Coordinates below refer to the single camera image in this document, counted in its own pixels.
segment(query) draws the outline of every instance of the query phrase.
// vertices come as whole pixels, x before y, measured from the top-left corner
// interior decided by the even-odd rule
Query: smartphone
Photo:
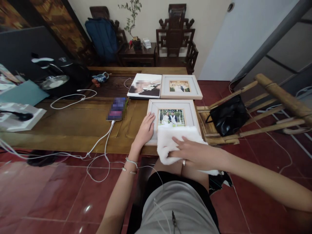
[[[107,121],[121,121],[123,120],[125,111],[127,109],[128,100],[125,97],[115,98],[111,105],[110,112],[107,116]]]

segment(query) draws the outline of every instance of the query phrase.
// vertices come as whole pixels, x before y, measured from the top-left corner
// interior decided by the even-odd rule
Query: black handbag
[[[241,96],[237,95],[212,109],[206,123],[213,122],[218,133],[224,137],[236,133],[248,119],[249,114]]]

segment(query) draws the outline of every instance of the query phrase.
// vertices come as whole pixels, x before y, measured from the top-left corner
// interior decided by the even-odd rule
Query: white picture frame
[[[194,75],[163,75],[161,99],[202,100],[202,92]]]
[[[152,112],[156,115],[154,122],[154,133],[146,146],[157,145],[157,129],[159,121],[159,110],[183,110],[183,117],[186,126],[195,126],[198,133],[202,136],[199,122],[197,119],[196,109],[193,100],[174,100],[174,99],[150,99],[147,107],[147,113]]]

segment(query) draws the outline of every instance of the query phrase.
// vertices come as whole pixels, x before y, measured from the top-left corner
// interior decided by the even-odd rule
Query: bracelet
[[[137,162],[134,162],[134,161],[129,160],[128,157],[126,157],[126,161],[135,164],[135,165],[136,165],[136,168],[137,168]]]
[[[130,174],[135,175],[136,173],[137,173],[136,171],[135,171],[135,172],[131,172],[131,171],[130,171]]]

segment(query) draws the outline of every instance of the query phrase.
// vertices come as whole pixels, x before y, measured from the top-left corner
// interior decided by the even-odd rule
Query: bamboo chair
[[[197,107],[199,117],[200,117],[200,124],[203,129],[203,133],[205,136],[205,140],[209,145],[222,145],[222,144],[239,144],[239,138],[245,137],[245,136],[250,136],[258,133],[264,133],[264,132],[269,132],[269,131],[275,131],[279,129],[284,129],[284,128],[289,128],[292,126],[296,125],[301,125],[301,124],[306,124],[308,127],[308,131],[312,129],[312,110],[309,109],[305,104],[302,102],[298,101],[294,96],[291,94],[287,93],[285,90],[283,90],[281,87],[279,87],[276,83],[272,82],[269,78],[264,76],[263,74],[258,74],[254,78],[254,82],[246,85],[245,87],[241,88],[240,90],[230,94],[229,96],[221,99],[220,101],[217,101],[216,103],[210,105],[210,106],[199,106]],[[213,108],[217,107],[221,103],[231,99],[232,97],[241,94],[248,89],[251,89],[255,87],[257,84],[260,84],[267,93],[263,93],[247,102],[245,102],[245,106],[247,108],[248,113],[251,113],[253,111],[256,111],[260,108],[263,108],[267,105],[270,105],[276,101],[279,101],[282,105],[277,106],[267,112],[264,112],[260,115],[257,115],[253,118],[250,118],[245,125],[248,125],[250,123],[253,123],[257,120],[260,120],[266,116],[269,116],[271,114],[274,114],[278,111],[281,111],[283,109],[289,110],[295,117],[289,118],[286,120],[278,121],[275,125],[268,126],[268,127],[263,127],[247,132],[237,132],[234,135],[230,136],[224,136],[221,137],[220,134],[217,132],[215,129],[214,124],[211,123],[206,123],[206,119],[209,115],[210,110]],[[257,105],[256,107],[249,108],[254,102],[259,101],[268,95],[272,95],[274,98]]]

